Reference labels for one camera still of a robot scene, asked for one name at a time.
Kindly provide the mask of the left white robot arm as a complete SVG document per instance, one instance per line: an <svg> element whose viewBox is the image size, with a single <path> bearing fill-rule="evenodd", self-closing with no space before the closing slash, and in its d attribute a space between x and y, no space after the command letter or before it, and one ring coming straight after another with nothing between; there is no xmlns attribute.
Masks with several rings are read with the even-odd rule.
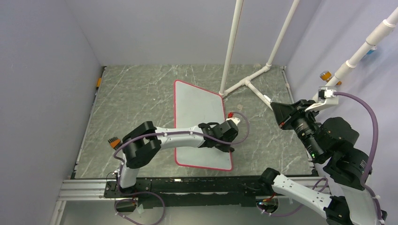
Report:
<svg viewBox="0 0 398 225"><path fill-rule="evenodd" d="M189 128L160 128L152 121L142 123L117 144L112 144L114 158L122 152L116 191L124 197L132 195L139 169L149 164L160 150L194 148L232 152L231 145L236 144L239 122L233 117L222 123L200 123Z"/></svg>

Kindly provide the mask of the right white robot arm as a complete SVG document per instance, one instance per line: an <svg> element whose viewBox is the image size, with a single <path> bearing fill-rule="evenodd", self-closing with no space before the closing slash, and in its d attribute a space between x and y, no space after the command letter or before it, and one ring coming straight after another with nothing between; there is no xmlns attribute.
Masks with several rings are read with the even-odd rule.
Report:
<svg viewBox="0 0 398 225"><path fill-rule="evenodd" d="M359 133L341 117L316 122L313 100L293 104L271 103L280 129L293 130L316 164L338 184L344 195L333 196L291 181L275 169L267 168L259 178L259 190L282 194L307 206L329 225L383 225L387 213L375 193L366 187L363 175L371 174L370 157L355 148Z"/></svg>

